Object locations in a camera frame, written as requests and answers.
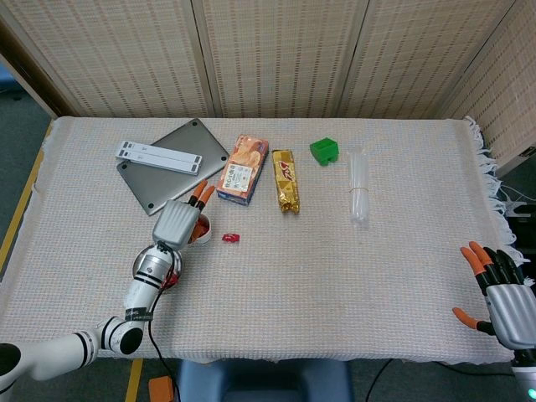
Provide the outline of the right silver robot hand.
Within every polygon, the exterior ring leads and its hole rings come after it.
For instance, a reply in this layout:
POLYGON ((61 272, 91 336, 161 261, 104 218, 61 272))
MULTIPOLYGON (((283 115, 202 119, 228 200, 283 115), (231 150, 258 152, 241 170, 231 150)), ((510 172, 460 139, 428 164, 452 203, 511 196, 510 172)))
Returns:
POLYGON ((452 312, 458 321, 494 336, 509 350, 534 349, 535 295, 514 260, 505 251, 483 247, 476 241, 462 247, 461 254, 484 296, 489 319, 477 320, 454 307, 452 312))

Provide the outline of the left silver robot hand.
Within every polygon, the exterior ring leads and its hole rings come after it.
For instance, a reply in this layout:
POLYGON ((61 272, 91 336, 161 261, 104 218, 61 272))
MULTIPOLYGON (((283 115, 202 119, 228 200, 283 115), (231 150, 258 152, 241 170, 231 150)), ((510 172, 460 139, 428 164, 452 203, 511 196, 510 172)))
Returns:
POLYGON ((208 243, 211 223, 204 209, 213 192, 214 186, 204 179, 186 202, 168 200, 153 228, 153 243, 175 251, 208 243))

